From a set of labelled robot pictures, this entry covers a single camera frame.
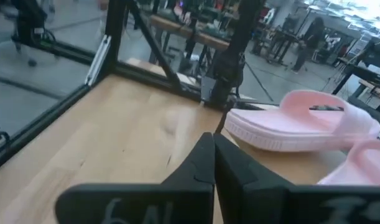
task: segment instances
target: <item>person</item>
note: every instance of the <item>person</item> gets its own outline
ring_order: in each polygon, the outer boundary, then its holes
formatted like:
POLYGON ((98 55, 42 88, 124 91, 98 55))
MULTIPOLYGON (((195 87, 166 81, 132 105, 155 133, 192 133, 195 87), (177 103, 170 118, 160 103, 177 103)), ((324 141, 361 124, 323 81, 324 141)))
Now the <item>person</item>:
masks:
POLYGON ((340 62, 340 59, 341 57, 344 57, 347 53, 347 49, 349 48, 350 44, 345 44, 343 45, 340 50, 339 50, 339 53, 338 53, 338 57, 336 58, 336 60, 332 63, 332 66, 334 66, 335 68, 338 66, 339 62, 340 62))
POLYGON ((292 68, 294 73, 299 72, 303 64, 306 62, 307 56, 317 49, 319 42, 323 39, 324 28, 323 19, 321 17, 315 18, 304 35, 303 41, 300 42, 302 48, 300 49, 299 56, 297 57, 294 67, 292 68))

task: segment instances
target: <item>slipper strap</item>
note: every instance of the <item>slipper strap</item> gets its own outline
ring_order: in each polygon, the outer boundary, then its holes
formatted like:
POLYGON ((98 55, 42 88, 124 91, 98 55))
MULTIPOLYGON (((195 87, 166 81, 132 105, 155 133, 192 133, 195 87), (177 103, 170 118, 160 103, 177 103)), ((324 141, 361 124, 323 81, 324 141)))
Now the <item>slipper strap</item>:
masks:
POLYGON ((342 107, 344 114, 333 130, 333 134, 352 135, 368 134, 374 120, 366 111, 357 108, 345 100, 328 93, 313 90, 294 90, 285 95, 280 109, 296 116, 312 116, 309 108, 327 105, 342 107))
POLYGON ((365 156, 367 150, 379 150, 380 140, 372 139, 358 142, 349 152, 346 162, 355 163, 373 182, 380 185, 380 167, 376 165, 379 161, 373 161, 365 156))

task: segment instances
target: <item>wooden tabletop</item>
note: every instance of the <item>wooden tabletop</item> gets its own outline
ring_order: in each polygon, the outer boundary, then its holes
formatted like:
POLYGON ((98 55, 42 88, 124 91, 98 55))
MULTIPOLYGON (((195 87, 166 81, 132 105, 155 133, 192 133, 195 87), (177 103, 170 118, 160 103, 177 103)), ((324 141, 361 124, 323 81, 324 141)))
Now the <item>wooden tabletop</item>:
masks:
POLYGON ((359 82, 360 84, 362 84, 362 85, 364 85, 364 86, 370 88, 370 89, 373 89, 373 88, 374 88, 374 91, 375 91, 376 93, 379 93, 379 94, 380 94, 380 88, 379 88, 379 87, 376 87, 376 88, 375 88, 375 85, 374 85, 373 83, 367 82, 367 81, 365 81, 365 80, 363 80, 363 79, 359 79, 358 82, 359 82))
MULTIPOLYGON (((172 22, 168 19, 164 19, 163 17, 152 15, 149 19, 151 25, 158 27, 162 30, 166 30, 172 34, 179 35, 186 39, 191 38, 192 29, 187 26, 182 26, 176 22, 172 22)), ((205 44, 209 47, 212 47, 217 50, 225 50, 227 49, 229 43, 218 39, 216 37, 212 37, 208 34, 197 33, 195 34, 195 42, 200 44, 205 44)))
MULTIPOLYGON (((158 65, 154 65, 154 64, 151 64, 149 62, 145 62, 145 61, 142 61, 142 60, 139 60, 136 58, 129 58, 129 60, 127 60, 126 63, 133 65, 133 66, 140 67, 140 68, 144 68, 148 71, 155 73, 156 75, 161 75, 163 77, 166 77, 164 69, 162 69, 162 67, 160 67, 158 65)), ((197 83, 196 79, 193 77, 188 77, 188 76, 183 75, 181 73, 177 73, 177 76, 178 76, 178 79, 182 83, 186 83, 189 85, 200 87, 199 84, 197 83)))
MULTIPOLYGON (((197 102, 110 75, 0 168, 0 223, 56 223, 55 199, 75 184, 162 182, 220 118, 197 102)), ((338 151, 285 154, 238 144, 296 184, 316 183, 345 159, 338 151)), ((214 223, 222 223, 217 200, 214 223)))

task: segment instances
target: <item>pink sandal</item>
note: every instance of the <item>pink sandal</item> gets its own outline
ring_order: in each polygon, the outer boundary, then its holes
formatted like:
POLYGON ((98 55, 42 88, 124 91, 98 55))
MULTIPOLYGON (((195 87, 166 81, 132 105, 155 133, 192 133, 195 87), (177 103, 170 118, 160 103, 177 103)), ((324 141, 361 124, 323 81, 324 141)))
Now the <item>pink sandal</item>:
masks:
POLYGON ((357 143, 346 161, 318 184, 380 185, 380 141, 357 143))
POLYGON ((274 110, 232 109, 225 128, 255 147, 282 152, 349 150, 356 141, 376 138, 380 132, 380 124, 364 110, 312 90, 288 93, 274 110), (343 111, 309 110, 315 105, 340 106, 343 111))

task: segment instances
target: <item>workshop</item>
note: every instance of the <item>workshop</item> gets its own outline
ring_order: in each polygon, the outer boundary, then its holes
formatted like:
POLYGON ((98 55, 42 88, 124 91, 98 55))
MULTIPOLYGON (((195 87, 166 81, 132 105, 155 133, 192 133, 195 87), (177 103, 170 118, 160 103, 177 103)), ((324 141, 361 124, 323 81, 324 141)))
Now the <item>workshop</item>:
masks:
POLYGON ((0 223, 380 223, 380 0, 0 0, 0 223))

